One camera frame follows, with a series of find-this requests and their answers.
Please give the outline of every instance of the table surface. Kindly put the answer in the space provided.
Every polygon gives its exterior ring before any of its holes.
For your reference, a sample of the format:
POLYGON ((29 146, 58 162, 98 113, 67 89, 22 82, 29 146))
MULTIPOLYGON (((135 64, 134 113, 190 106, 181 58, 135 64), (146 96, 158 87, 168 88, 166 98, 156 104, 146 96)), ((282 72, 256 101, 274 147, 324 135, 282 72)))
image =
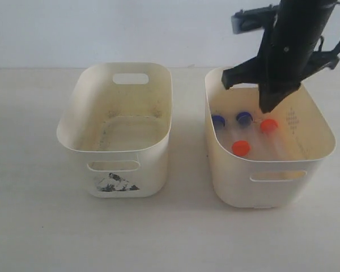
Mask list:
POLYGON ((0 271, 340 271, 340 67, 305 81, 337 138, 298 202, 236 209, 214 193, 204 76, 171 69, 169 179, 156 195, 77 186, 56 127, 82 69, 0 70, 0 271))

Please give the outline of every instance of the basket handle hole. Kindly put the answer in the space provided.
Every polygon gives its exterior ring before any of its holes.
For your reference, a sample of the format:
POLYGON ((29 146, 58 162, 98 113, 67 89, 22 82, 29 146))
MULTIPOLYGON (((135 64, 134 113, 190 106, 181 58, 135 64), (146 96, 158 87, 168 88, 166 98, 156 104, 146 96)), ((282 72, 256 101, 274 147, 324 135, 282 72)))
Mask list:
POLYGON ((147 84, 148 75, 141 73, 114 74, 112 80, 115 84, 147 84))
POLYGON ((140 164, 135 160, 127 161, 93 161, 87 167, 95 172, 131 172, 140 168, 140 164))
POLYGON ((250 180, 254 182, 285 182, 298 180, 306 174, 306 171, 258 172, 251 174, 250 180))

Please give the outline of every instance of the blue bottle cap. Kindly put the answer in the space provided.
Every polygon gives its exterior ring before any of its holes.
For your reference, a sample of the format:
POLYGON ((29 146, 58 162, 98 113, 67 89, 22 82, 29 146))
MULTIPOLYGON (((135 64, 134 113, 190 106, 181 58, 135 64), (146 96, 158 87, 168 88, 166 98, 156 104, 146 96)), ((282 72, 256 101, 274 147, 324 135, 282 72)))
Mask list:
POLYGON ((211 120, 213 122, 214 127, 217 123, 221 123, 223 127, 226 126, 226 120, 220 115, 212 115, 211 120))
POLYGON ((249 112, 240 112, 237 114, 236 120, 240 126, 245 128, 252 123, 253 117, 249 112))

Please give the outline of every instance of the orange bottle cap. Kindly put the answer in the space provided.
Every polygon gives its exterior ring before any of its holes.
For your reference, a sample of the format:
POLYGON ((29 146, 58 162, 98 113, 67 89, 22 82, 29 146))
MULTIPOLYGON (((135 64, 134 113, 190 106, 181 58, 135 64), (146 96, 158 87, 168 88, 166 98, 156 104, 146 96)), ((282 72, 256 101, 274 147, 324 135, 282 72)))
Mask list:
POLYGON ((250 151, 250 146, 247 141, 237 141, 232 145, 233 154, 239 157, 246 156, 250 151))
POLYGON ((261 122, 260 129, 263 133, 271 133, 278 128, 278 123, 273 119, 266 119, 261 122))

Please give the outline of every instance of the perforated holes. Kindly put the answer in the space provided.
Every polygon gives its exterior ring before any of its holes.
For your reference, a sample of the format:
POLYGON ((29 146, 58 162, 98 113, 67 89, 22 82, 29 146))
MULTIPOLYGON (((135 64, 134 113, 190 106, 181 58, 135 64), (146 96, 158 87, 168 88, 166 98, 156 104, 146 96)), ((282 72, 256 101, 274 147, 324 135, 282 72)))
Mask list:
POLYGON ((286 121, 288 123, 288 126, 290 127, 290 130, 292 131, 292 134, 295 134, 295 130, 297 129, 298 123, 300 122, 294 109, 290 109, 286 114, 286 121))

